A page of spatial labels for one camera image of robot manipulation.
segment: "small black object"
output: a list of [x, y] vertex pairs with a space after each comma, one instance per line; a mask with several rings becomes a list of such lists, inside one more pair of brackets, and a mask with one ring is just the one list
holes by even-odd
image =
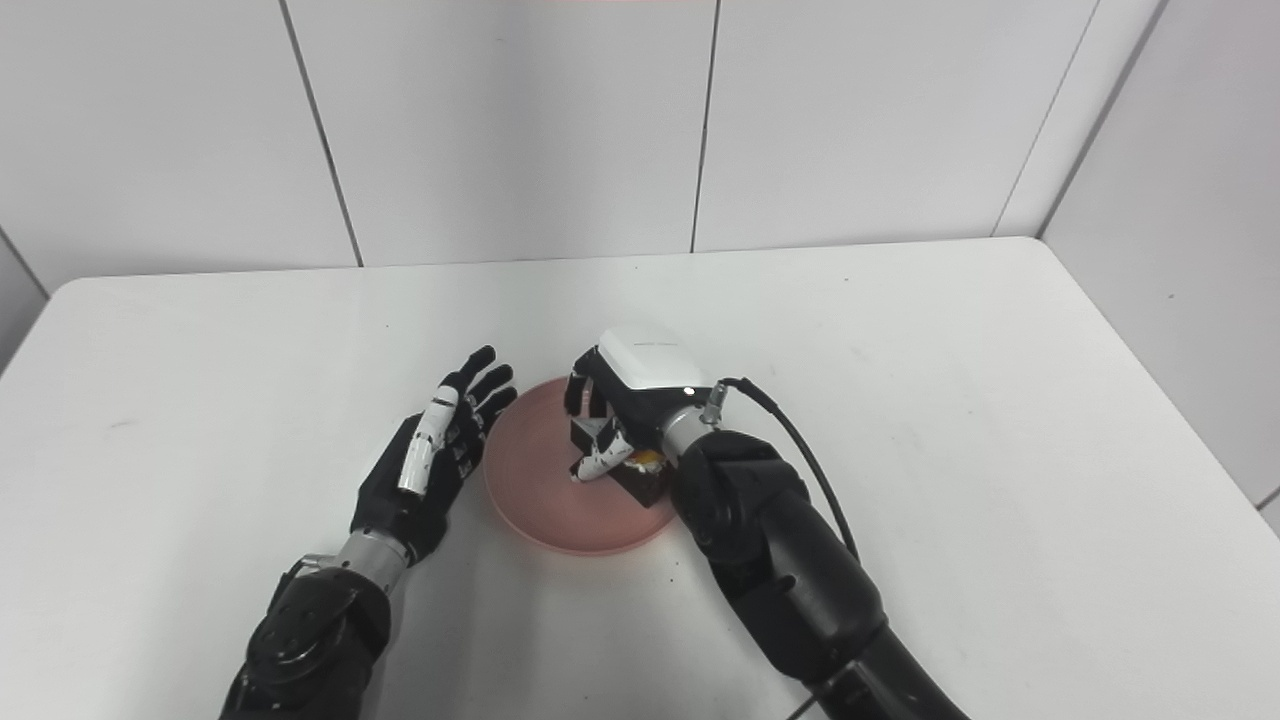
[[[570, 441], [584, 455], [590, 455], [595, 437], [581, 421], [570, 420], [568, 424]], [[627, 491], [631, 497], [636, 498], [636, 502], [645, 507], [653, 507], [655, 502], [662, 500], [662, 496], [667, 493], [667, 488], [671, 487], [673, 475], [675, 473], [666, 464], [663, 464], [658, 473], [645, 473], [628, 466], [626, 462], [609, 470], [609, 477], [622, 486], [622, 489]]]

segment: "robot forearm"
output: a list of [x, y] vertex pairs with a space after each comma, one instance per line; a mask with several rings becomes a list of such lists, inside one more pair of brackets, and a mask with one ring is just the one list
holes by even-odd
[[805, 683], [835, 719], [965, 717], [888, 628], [876, 584], [772, 446], [705, 432], [678, 457], [676, 510], [778, 671]]

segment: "cable connector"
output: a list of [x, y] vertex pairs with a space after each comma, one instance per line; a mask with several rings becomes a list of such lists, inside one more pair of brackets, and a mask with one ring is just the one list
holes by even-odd
[[710, 395], [707, 396], [707, 405], [703, 406], [703, 414], [699, 416], [704, 425], [719, 427], [721, 411], [724, 409], [727, 396], [728, 386], [724, 384], [724, 380], [716, 383]]

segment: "white tiled wall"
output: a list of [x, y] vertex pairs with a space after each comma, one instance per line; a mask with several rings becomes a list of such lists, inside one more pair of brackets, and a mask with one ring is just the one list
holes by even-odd
[[1277, 27], [1171, 1], [1046, 233], [1254, 502], [1280, 486]]
[[366, 263], [689, 250], [714, 0], [291, 8]]
[[51, 291], [1028, 232], [1155, 3], [297, 1], [332, 174], [280, 4], [9, 0], [0, 223]]
[[1262, 519], [1280, 536], [1280, 502], [1272, 502], [1262, 509]]
[[0, 223], [50, 290], [353, 264], [275, 3], [0, 3]]
[[1034, 232], [1153, 5], [726, 1], [698, 250]]
[[9, 247], [0, 242], [0, 370], [44, 306], [45, 295]]

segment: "white plastic part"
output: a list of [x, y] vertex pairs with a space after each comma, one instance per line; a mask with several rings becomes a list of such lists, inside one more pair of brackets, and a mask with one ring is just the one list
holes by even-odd
[[707, 377], [672, 332], [649, 325], [604, 331], [600, 356], [631, 389], [707, 387]]
[[426, 478], [431, 471], [431, 460], [435, 452], [444, 447], [444, 430], [453, 420], [453, 410], [458, 405], [458, 391], [448, 386], [440, 386], [435, 391], [435, 397], [422, 411], [422, 418], [413, 430], [413, 439], [408, 443], [404, 454], [404, 465], [401, 468], [401, 479], [397, 487], [416, 495], [426, 492]]
[[[607, 420], [602, 421], [600, 425], [604, 425], [604, 423], [607, 423]], [[596, 428], [593, 433], [596, 437], [596, 442], [591, 443], [591, 452], [584, 455], [582, 459], [577, 461], [573, 471], [570, 474], [570, 478], [575, 483], [588, 483], [603, 478], [609, 470], [625, 462], [626, 459], [635, 452], [635, 447], [627, 442], [627, 438], [625, 438], [621, 432], [613, 436], [613, 441], [609, 442], [608, 447], [600, 447], [598, 445], [599, 432], [600, 429]]]

